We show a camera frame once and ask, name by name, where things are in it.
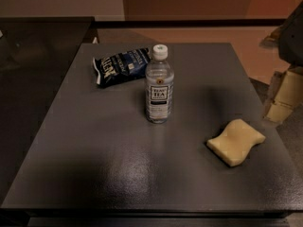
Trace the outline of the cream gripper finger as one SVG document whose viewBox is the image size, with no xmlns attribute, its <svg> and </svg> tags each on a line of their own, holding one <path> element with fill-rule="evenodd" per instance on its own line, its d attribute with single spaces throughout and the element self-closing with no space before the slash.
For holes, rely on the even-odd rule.
<svg viewBox="0 0 303 227">
<path fill-rule="evenodd" d="M 264 102 L 263 118 L 281 124 L 303 101 L 303 67 L 275 71 Z"/>
</svg>

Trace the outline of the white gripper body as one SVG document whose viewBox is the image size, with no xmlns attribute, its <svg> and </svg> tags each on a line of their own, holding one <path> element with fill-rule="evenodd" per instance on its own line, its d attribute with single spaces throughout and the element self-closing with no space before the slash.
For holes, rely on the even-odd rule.
<svg viewBox="0 0 303 227">
<path fill-rule="evenodd" d="M 267 35 L 259 45 L 276 48 L 279 57 L 293 66 L 303 66 L 303 1 L 285 22 Z"/>
</svg>

